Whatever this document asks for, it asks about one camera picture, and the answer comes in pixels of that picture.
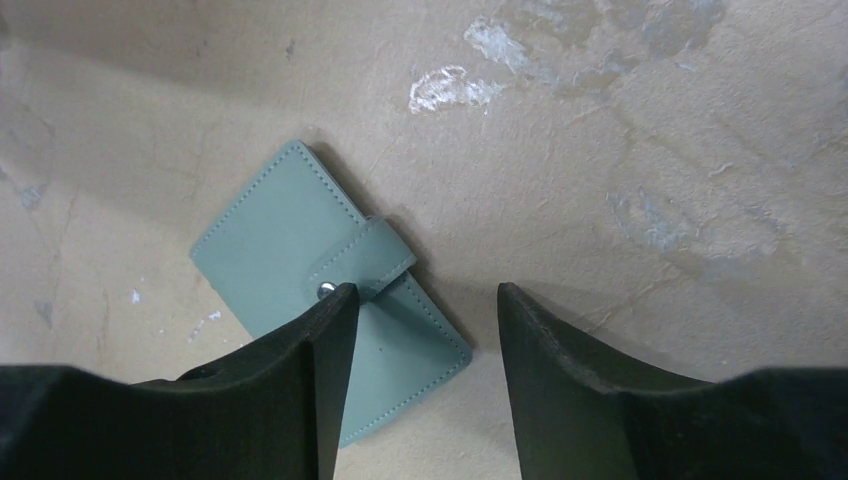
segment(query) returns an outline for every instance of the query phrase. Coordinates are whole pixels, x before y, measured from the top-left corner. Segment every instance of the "wallet strap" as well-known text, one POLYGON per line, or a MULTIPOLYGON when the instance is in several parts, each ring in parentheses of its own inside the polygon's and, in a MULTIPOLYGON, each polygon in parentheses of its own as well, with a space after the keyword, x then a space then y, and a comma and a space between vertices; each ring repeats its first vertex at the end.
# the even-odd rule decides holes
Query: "wallet strap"
POLYGON ((309 270, 304 288, 317 293, 326 282, 353 283, 364 303, 416 261, 406 242, 384 218, 371 217, 364 224, 357 224, 309 270))

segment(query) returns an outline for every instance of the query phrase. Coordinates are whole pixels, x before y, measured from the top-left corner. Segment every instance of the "leather wallet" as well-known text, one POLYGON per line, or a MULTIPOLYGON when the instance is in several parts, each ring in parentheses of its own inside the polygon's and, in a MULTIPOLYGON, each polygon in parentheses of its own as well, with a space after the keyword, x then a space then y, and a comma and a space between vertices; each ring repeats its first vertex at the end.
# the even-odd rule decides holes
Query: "leather wallet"
POLYGON ((415 256, 359 212, 312 152, 287 143, 198 239, 191 258, 254 337, 353 283, 359 327, 340 446, 368 435, 471 361, 408 272, 415 256))

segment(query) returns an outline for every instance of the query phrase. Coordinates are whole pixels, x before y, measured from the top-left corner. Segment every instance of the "beige floor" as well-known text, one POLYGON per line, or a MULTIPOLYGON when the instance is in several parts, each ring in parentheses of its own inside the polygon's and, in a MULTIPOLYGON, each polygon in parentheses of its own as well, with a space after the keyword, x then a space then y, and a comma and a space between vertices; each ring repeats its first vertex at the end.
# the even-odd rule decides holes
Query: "beige floor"
POLYGON ((476 348, 338 478, 517 478, 500 281, 703 378, 848 363, 844 1, 2 8, 4 362, 140 381, 248 342, 187 251, 302 138, 476 348))

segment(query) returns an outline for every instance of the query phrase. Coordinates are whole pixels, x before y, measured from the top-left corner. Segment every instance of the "metal snap button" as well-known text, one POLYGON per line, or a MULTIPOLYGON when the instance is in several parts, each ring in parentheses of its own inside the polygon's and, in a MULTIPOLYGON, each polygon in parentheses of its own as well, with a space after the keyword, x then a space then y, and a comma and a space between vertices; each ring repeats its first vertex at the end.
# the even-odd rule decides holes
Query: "metal snap button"
POLYGON ((321 285, 318 285, 318 300, 322 300, 327 295, 333 293, 336 289, 336 284, 332 282, 323 282, 321 285))

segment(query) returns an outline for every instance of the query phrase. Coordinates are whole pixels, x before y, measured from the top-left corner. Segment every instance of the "light blue wallet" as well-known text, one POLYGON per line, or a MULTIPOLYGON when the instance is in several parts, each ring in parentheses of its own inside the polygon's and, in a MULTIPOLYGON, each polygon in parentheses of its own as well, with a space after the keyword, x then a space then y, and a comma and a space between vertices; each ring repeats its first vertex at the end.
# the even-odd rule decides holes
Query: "light blue wallet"
POLYGON ((365 218, 301 142, 287 143, 200 237, 191 258, 254 338, 354 283, 359 330, 340 445, 385 425, 471 361, 407 271, 415 256, 365 218))

